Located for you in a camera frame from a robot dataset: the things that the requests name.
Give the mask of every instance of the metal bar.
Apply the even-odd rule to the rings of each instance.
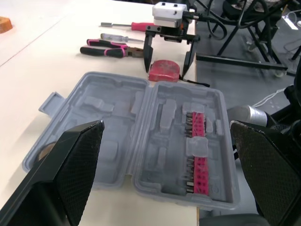
[[[264,58],[264,60],[265,60],[266,62],[269,62],[269,59],[268,59],[266,53],[264,52],[264,50],[262,49],[262,47],[261,47],[260,43],[258,42],[257,38],[255,37],[255,34],[253,33],[253,31],[251,30],[250,27],[248,27],[247,29],[248,29],[248,31],[250,32],[250,34],[251,34],[251,36],[252,36],[252,38],[253,38],[253,40],[254,40],[254,42],[255,42],[255,45],[256,45],[257,48],[259,49],[259,51],[260,51],[262,57]]]
[[[223,44],[223,46],[220,49],[220,51],[217,53],[218,56],[220,56],[223,53],[223,51],[226,49],[226,47],[228,46],[228,44],[230,43],[230,41],[232,40],[232,38],[234,37],[234,35],[236,34],[237,31],[238,31],[238,27],[236,26],[234,28],[234,30],[232,31],[232,33],[230,34],[230,36],[228,37],[228,39]]]
[[[272,38],[271,38],[271,23],[270,23],[270,19],[266,19],[265,24],[267,26],[267,47],[268,47],[268,53],[271,57],[273,57],[273,53],[272,53]]]
[[[220,64],[227,64],[227,65],[236,65],[236,66],[243,66],[243,67],[253,67],[259,69],[275,69],[275,70],[287,70],[286,66],[272,64],[272,63],[260,63],[260,62],[252,62],[246,60],[240,60],[235,58],[225,58],[221,56],[209,56],[209,55],[200,55],[196,54],[197,60],[199,61],[206,61],[212,63],[220,63]]]
[[[298,55],[301,53],[301,46],[299,46],[297,52],[293,55],[291,60],[295,60],[297,59]]]
[[[280,57],[278,57],[278,54],[276,51],[272,50],[272,53],[273,53],[273,58],[274,60],[276,61],[277,64],[281,64],[283,65],[282,61],[280,60]]]

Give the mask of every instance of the screwdriver shaft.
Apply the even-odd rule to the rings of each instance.
[[[113,26],[119,26],[119,27],[131,27],[131,24],[113,24],[113,23],[101,23],[99,27],[113,27]]]

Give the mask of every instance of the screwdriver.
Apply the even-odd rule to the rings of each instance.
[[[137,42],[144,42],[143,40],[139,40],[139,39],[131,39],[128,36],[122,36],[122,35],[116,35],[116,34],[105,34],[102,33],[100,35],[101,39],[103,40],[111,40],[111,41],[124,41],[124,42],[128,42],[128,41],[137,41]]]
[[[134,22],[132,22],[132,24],[101,23],[99,27],[113,27],[113,26],[131,27],[132,31],[144,32],[147,26],[153,26],[153,25],[154,25],[153,23],[134,23]]]

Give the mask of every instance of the tool case latch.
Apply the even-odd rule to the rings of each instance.
[[[57,92],[53,92],[50,96],[45,100],[45,102],[39,108],[40,112],[43,112],[49,115],[51,118],[56,114],[57,110],[61,107],[65,98],[62,97]]]

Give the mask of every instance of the white table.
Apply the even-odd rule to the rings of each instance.
[[[20,163],[50,122],[38,108],[51,92],[67,97],[88,71],[147,79],[143,59],[85,56],[79,48],[102,32],[143,40],[143,32],[98,25],[152,22],[151,5],[110,0],[36,4],[34,0],[0,2],[0,15],[9,17],[14,26],[0,35],[0,207],[25,177]],[[189,33],[194,28],[191,24]],[[129,46],[143,48],[143,44]],[[154,38],[152,46],[153,60],[169,59],[181,67],[190,49],[185,42],[166,42],[160,37]],[[194,64],[186,78],[195,80]],[[120,190],[91,192],[80,225],[196,225],[197,212],[195,207],[140,197],[127,177]]]

